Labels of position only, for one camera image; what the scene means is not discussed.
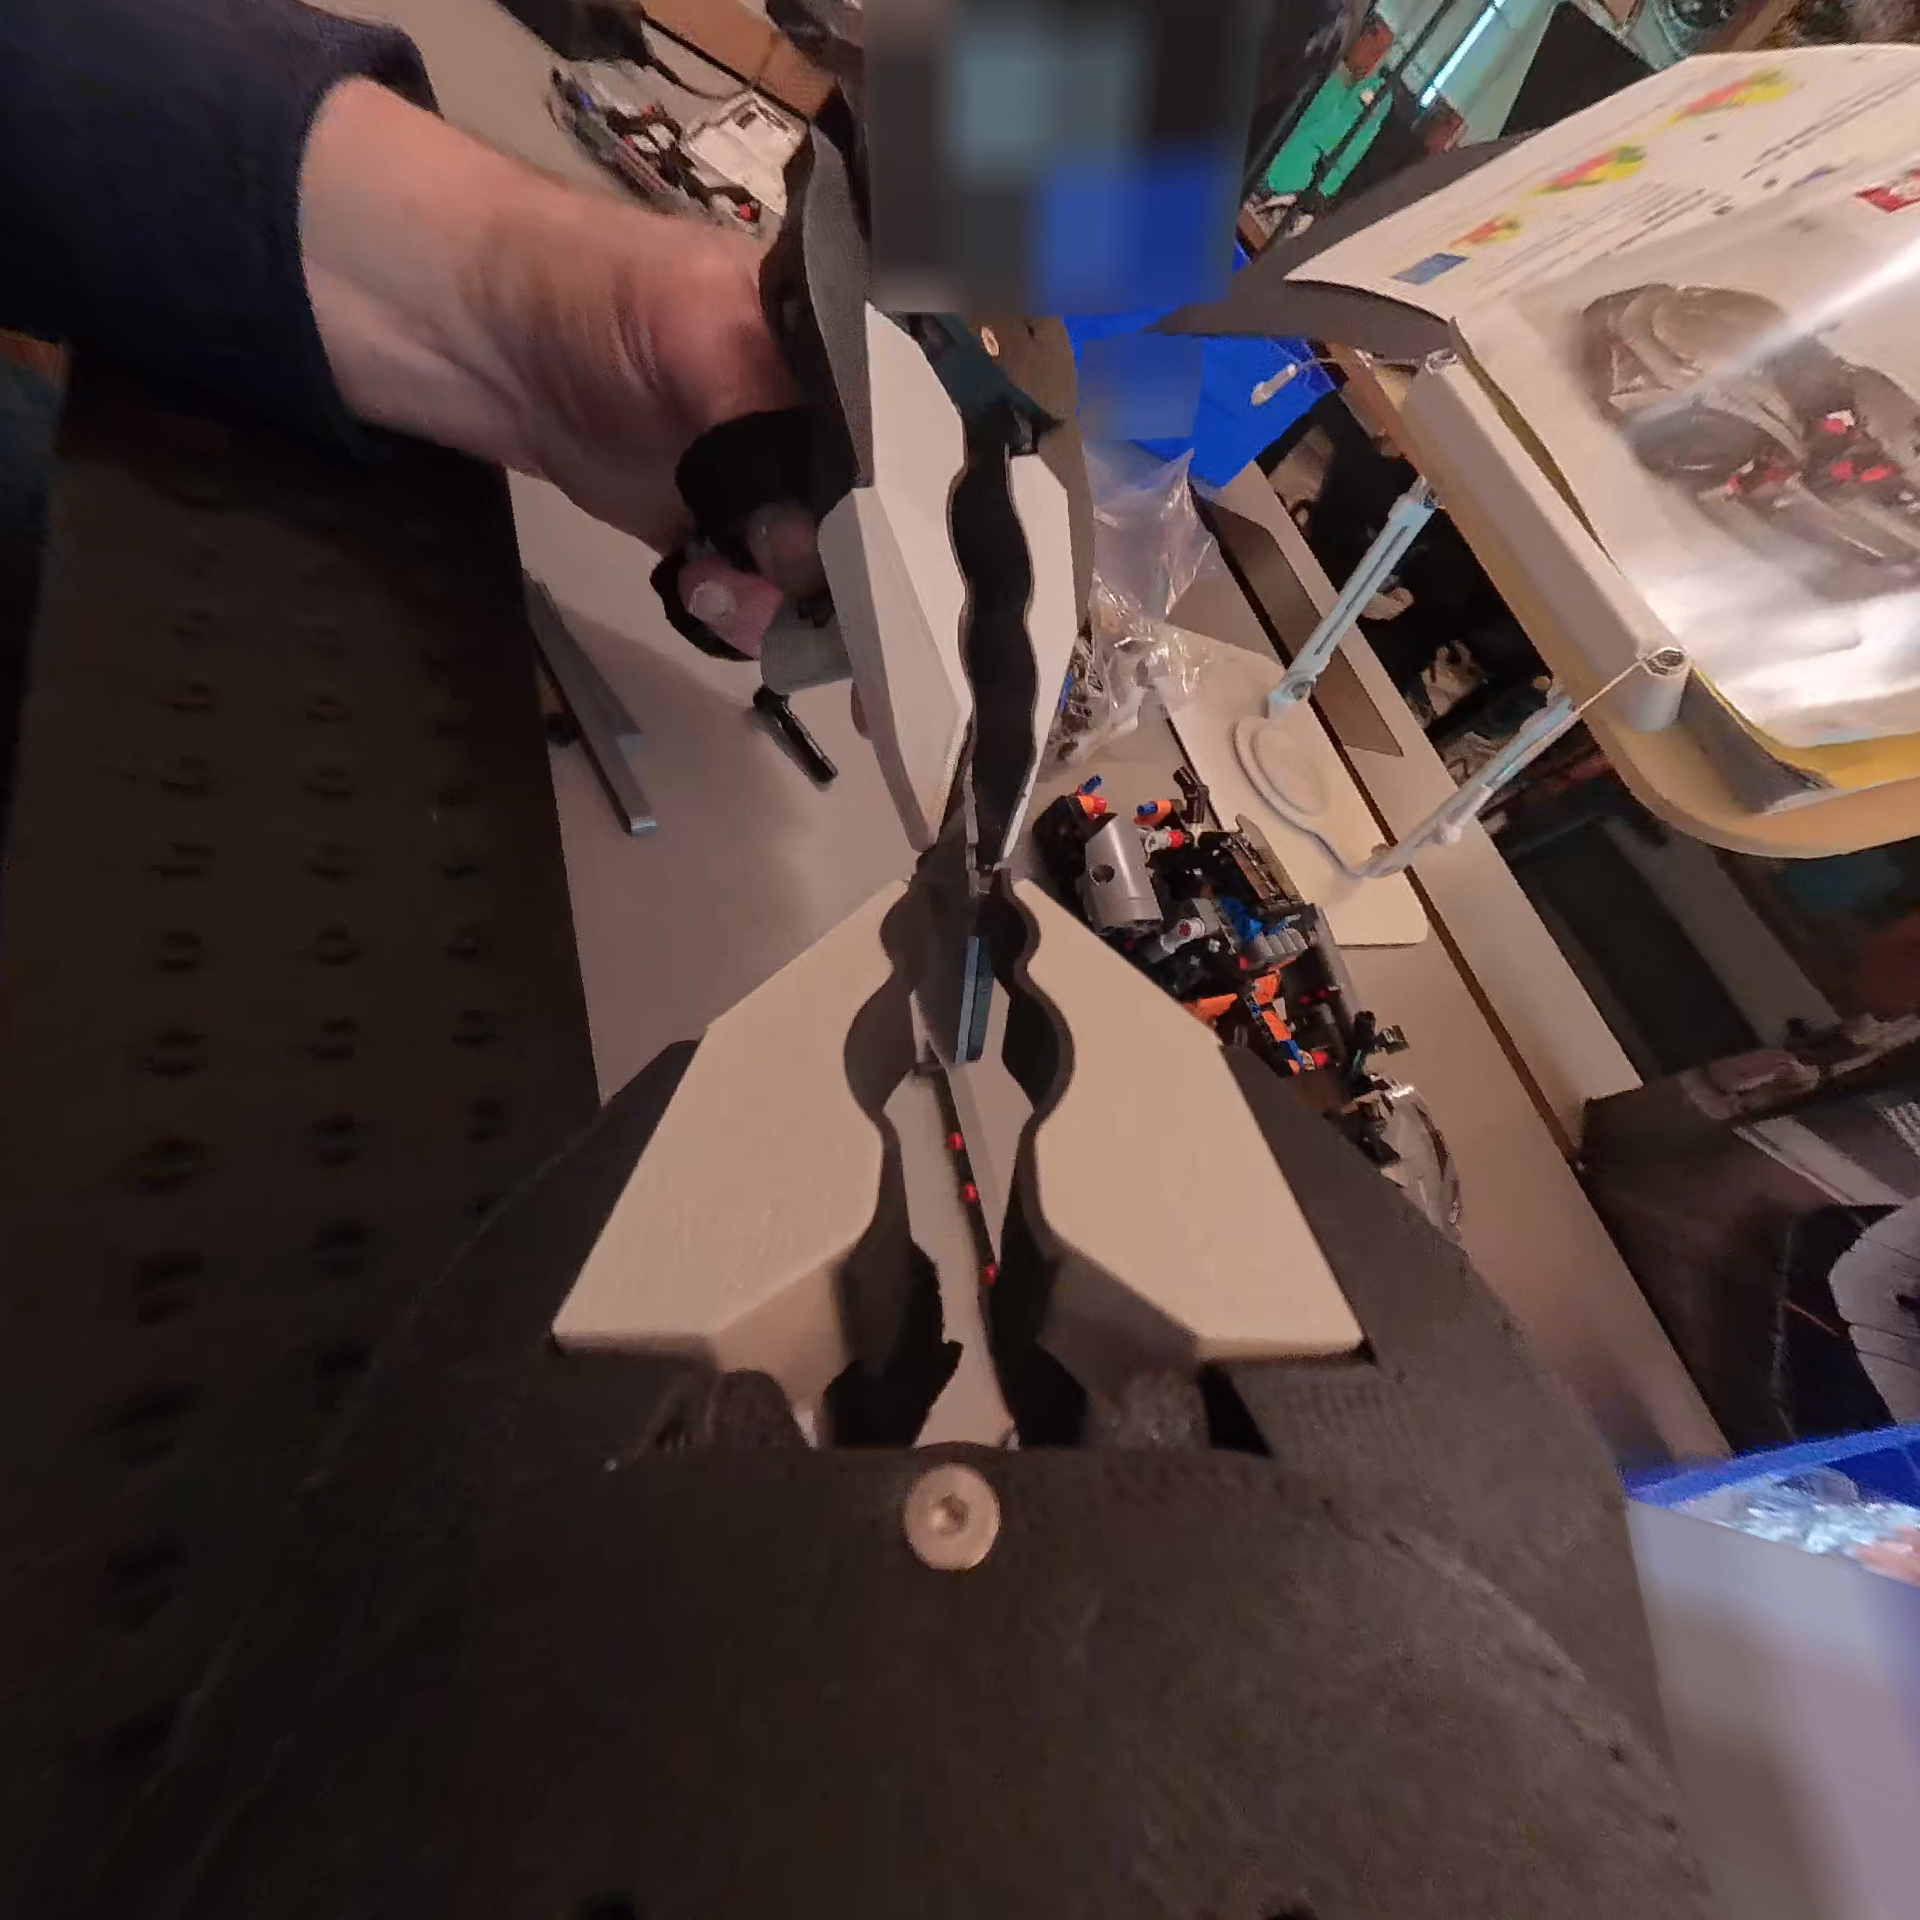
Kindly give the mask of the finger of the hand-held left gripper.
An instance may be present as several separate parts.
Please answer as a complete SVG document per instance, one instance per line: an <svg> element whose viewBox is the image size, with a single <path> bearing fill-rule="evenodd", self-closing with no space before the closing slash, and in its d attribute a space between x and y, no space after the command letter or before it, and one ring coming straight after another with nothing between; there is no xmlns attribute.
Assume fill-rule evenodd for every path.
<svg viewBox="0 0 1920 1920"><path fill-rule="evenodd" d="M920 858L964 788L975 722L961 644L969 585L953 548L969 446L953 397L902 324L863 305L857 339L871 454L823 518L820 554L868 739Z"/></svg>
<svg viewBox="0 0 1920 1920"><path fill-rule="evenodd" d="M973 694L972 865L1005 867L1087 621L1092 505L1063 319L969 316L981 389L967 413L960 567Z"/></svg>

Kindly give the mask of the lego car model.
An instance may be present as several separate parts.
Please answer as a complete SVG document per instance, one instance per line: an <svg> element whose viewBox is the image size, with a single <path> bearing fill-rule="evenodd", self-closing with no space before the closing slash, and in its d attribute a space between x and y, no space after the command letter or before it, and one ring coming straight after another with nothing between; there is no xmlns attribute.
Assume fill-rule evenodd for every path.
<svg viewBox="0 0 1920 1920"><path fill-rule="evenodd" d="M1134 810L1097 780L1048 802L1031 841L1056 895L1226 1049L1308 1081L1308 1102L1447 1237L1461 1185L1424 1094L1392 1073L1404 1034L1353 985L1327 913L1248 818L1210 821L1208 790Z"/></svg>

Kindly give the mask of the clear bag of small lego parts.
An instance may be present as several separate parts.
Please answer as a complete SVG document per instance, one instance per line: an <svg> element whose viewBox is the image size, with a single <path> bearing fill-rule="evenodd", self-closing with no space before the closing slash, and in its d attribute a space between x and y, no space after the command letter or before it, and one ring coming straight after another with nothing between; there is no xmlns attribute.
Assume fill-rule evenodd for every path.
<svg viewBox="0 0 1920 1920"><path fill-rule="evenodd" d="M1185 701L1204 675L1197 641L1175 612L1223 564L1189 461L1189 453L1164 461L1128 441L1082 446L1069 507L1085 611L1047 739L1048 766L1087 762L1148 706Z"/></svg>

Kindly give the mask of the person's left hand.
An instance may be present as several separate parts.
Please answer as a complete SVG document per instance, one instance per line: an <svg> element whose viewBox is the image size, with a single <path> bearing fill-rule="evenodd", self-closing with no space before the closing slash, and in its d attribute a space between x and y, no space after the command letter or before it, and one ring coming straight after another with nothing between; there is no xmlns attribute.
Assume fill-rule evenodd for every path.
<svg viewBox="0 0 1920 1920"><path fill-rule="evenodd" d="M614 203L372 79L300 174L306 300L365 426L533 476L658 555L692 441L799 399L737 234Z"/></svg>

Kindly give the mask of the lego instruction booklet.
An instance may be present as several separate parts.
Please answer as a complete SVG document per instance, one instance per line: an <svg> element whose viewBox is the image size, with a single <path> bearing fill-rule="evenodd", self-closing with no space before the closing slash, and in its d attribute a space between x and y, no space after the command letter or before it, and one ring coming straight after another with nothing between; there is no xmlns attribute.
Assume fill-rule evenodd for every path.
<svg viewBox="0 0 1920 1920"><path fill-rule="evenodd" d="M1918 50L1698 55L1294 278L1438 319L1754 732L1914 733Z"/></svg>

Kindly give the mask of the white book stand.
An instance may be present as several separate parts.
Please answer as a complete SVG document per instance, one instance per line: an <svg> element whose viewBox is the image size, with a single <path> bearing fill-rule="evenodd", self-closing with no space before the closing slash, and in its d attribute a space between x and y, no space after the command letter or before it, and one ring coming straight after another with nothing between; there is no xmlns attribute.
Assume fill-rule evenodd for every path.
<svg viewBox="0 0 1920 1920"><path fill-rule="evenodd" d="M1914 777L1864 788L1824 788L1796 806L1757 811L1681 726L1686 658L1630 587L1554 476L1502 417L1496 397L1454 353L1415 369L1337 345L1335 369L1364 426L1413 459L1420 482L1392 527L1369 548L1340 597L1321 609L1280 685L1277 716L1319 691L1389 567L1444 509L1521 623L1558 685L1557 716L1583 722L1625 788L1666 827L1752 858L1832 858L1909 841L1918 831Z"/></svg>

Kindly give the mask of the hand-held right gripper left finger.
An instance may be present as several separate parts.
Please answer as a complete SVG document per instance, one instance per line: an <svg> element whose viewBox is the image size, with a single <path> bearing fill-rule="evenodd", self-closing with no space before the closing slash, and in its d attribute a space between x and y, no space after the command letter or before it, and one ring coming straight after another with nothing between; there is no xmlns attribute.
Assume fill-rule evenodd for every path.
<svg viewBox="0 0 1920 1920"><path fill-rule="evenodd" d="M767 1377L829 1445L913 1445L953 1379L888 1103L918 1063L916 883L713 1020L553 1324L573 1353Z"/></svg>

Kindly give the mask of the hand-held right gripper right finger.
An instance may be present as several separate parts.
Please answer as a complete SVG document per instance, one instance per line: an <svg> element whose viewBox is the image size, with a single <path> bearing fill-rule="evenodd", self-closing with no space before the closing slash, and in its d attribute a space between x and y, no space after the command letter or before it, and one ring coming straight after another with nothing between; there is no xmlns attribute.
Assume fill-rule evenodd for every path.
<svg viewBox="0 0 1920 1920"><path fill-rule="evenodd" d="M1358 1314L1240 1089L1258 1061L1031 879L993 883L991 966L1031 1107L991 1282L1015 1439L1077 1445L1140 1382L1358 1358Z"/></svg>

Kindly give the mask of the blue plastic bin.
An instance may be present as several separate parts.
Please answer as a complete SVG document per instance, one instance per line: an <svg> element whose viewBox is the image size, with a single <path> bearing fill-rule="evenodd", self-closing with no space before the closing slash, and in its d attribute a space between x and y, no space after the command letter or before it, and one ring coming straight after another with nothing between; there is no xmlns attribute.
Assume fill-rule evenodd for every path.
<svg viewBox="0 0 1920 1920"><path fill-rule="evenodd" d="M1918 1587L1918 1426L1895 1423L1666 1468L1630 1500Z"/></svg>
<svg viewBox="0 0 1920 1920"><path fill-rule="evenodd" d="M1087 439L1134 444L1221 487L1333 393L1308 341L1161 333L1128 318L1068 319L1077 419Z"/></svg>

